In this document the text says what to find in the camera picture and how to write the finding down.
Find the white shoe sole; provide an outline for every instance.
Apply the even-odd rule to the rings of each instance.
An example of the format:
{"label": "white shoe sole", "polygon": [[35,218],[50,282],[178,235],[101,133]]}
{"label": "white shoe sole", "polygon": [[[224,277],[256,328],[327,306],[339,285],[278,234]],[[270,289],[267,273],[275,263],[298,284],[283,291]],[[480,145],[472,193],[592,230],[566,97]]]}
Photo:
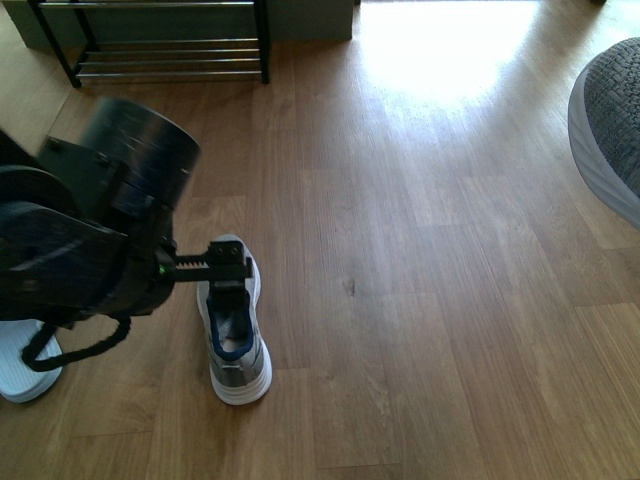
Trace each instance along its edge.
{"label": "white shoe sole", "polygon": [[[22,349],[40,329],[37,320],[0,322],[0,394],[13,403],[24,403],[39,397],[58,379],[62,367],[49,372],[34,372],[20,358]],[[38,359],[60,355],[55,337]]]}
{"label": "white shoe sole", "polygon": [[271,356],[269,355],[269,350],[267,349],[264,340],[260,339],[260,341],[262,342],[264,363],[260,375],[258,375],[258,378],[253,382],[243,387],[225,387],[218,382],[213,374],[213,370],[209,367],[209,374],[211,375],[213,389],[215,390],[216,395],[218,395],[220,400],[224,403],[229,405],[246,405],[247,403],[255,402],[267,393],[267,390],[269,390],[273,376],[271,370]]}

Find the white slipper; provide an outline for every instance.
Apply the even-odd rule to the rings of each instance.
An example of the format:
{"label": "white slipper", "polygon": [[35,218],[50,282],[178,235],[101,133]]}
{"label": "white slipper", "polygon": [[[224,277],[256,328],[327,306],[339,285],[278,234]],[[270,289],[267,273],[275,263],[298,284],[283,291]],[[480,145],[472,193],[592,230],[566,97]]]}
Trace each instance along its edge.
{"label": "white slipper", "polygon": [[[42,395],[62,372],[62,367],[49,372],[34,372],[22,362],[22,349],[39,329],[37,320],[0,322],[0,395],[10,402],[28,402]],[[60,345],[52,337],[38,359],[61,353]]]}

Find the metal rack bar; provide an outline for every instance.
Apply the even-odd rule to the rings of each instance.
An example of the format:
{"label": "metal rack bar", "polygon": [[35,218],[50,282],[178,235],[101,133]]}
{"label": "metal rack bar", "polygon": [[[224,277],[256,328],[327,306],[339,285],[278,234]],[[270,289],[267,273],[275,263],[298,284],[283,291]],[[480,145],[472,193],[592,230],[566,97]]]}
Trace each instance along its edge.
{"label": "metal rack bar", "polygon": [[215,72],[109,72],[109,73],[79,73],[81,78],[139,78],[139,77],[204,77],[217,75],[260,75],[260,70],[220,70]]}
{"label": "metal rack bar", "polygon": [[249,7],[253,2],[43,2],[44,9]]}
{"label": "metal rack bar", "polygon": [[219,59],[191,59],[191,60],[140,60],[124,62],[81,62],[83,67],[144,67],[160,65],[190,65],[190,64],[223,64],[223,63],[258,63],[259,58],[219,58]]}
{"label": "metal rack bar", "polygon": [[87,52],[89,55],[119,56],[119,55],[171,55],[171,54],[197,54],[197,53],[257,53],[257,48],[226,48],[213,50],[100,50]]}
{"label": "metal rack bar", "polygon": [[100,42],[97,45],[101,46],[114,46],[114,45],[184,45],[186,43],[246,43],[257,42],[258,38],[211,38],[211,39],[196,39],[196,40],[129,40],[126,42]]}

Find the robotic arm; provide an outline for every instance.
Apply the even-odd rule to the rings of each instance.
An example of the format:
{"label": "robotic arm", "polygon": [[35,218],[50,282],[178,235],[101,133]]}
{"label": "robotic arm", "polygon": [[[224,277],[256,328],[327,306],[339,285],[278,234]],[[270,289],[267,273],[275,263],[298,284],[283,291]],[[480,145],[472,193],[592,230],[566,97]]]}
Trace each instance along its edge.
{"label": "robotic arm", "polygon": [[[108,350],[176,282],[223,280],[222,295],[244,298],[252,265],[239,245],[176,254],[172,214],[199,153],[175,124],[120,99],[101,102],[79,145],[48,138],[36,158],[0,131],[0,321],[44,322],[22,352],[29,367]],[[37,359],[58,327],[96,314],[118,322],[111,337]]]}

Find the wooden floor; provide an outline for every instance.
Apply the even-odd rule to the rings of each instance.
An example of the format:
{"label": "wooden floor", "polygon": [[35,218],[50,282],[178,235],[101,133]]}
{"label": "wooden floor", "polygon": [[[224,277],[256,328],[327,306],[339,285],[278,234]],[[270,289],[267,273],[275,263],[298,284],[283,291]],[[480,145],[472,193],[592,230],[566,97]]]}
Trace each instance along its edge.
{"label": "wooden floor", "polygon": [[[193,285],[130,339],[0,401],[2,479],[640,478],[640,233],[585,187],[566,110],[640,3],[367,3],[273,82],[72,90],[0,10],[0,126],[35,152],[129,98],[203,154],[182,253],[241,235],[274,363],[215,396]],[[101,319],[59,335],[105,336]]]}

